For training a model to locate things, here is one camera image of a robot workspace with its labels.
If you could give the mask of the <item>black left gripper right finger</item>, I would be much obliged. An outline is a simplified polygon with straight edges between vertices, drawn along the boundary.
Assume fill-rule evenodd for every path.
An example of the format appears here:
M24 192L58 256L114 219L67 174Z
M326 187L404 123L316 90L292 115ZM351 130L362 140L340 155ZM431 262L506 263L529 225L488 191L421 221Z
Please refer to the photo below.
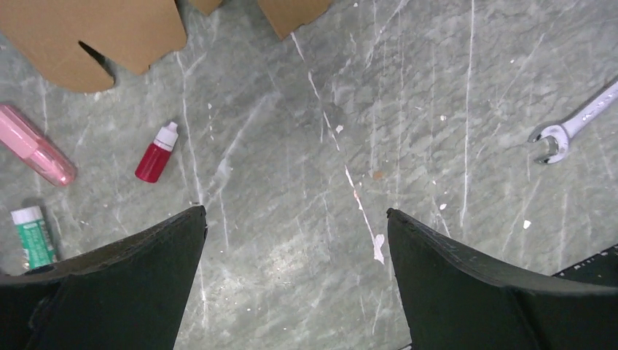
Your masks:
M389 209L388 245L413 349L615 349L617 248L551 276Z

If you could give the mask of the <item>red small bottle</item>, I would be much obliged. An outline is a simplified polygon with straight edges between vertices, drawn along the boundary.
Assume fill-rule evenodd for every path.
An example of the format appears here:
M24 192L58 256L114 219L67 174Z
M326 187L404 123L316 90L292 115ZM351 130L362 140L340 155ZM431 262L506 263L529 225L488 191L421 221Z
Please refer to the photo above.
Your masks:
M135 176L148 183L156 183L165 169L179 137L178 125L169 122L161 127L135 170Z

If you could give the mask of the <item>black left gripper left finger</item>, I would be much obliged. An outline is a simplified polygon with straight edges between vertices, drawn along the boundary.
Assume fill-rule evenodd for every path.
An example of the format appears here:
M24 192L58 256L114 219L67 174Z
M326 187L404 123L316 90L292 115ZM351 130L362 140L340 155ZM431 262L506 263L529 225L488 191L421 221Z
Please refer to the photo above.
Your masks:
M193 206L100 248L1 277L3 349L172 349L200 262Z

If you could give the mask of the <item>brown cardboard paper box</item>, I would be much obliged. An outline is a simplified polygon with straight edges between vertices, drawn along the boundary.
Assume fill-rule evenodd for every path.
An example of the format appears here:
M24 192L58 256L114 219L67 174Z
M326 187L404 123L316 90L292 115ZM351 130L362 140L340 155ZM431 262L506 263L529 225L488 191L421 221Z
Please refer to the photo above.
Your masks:
M230 101L306 78L331 1L3 1L1 101L159 93Z

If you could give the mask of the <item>pink tube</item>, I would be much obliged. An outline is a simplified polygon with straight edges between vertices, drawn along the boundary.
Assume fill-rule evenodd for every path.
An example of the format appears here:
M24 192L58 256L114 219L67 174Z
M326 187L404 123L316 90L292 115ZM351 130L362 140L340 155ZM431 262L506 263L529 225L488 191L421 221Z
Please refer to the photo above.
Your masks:
M1 104L1 143L55 186L67 186L77 176L69 159L15 107L7 104Z

